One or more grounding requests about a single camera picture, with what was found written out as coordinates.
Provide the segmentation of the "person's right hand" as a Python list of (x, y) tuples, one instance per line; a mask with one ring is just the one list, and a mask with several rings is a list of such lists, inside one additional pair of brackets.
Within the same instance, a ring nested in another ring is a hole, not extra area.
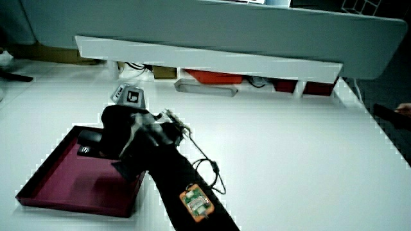
[(178, 146), (189, 131), (171, 110), (153, 114), (146, 109), (144, 90), (120, 84), (111, 95), (114, 104), (102, 113), (100, 151), (106, 157), (125, 159), (136, 149), (172, 144)]

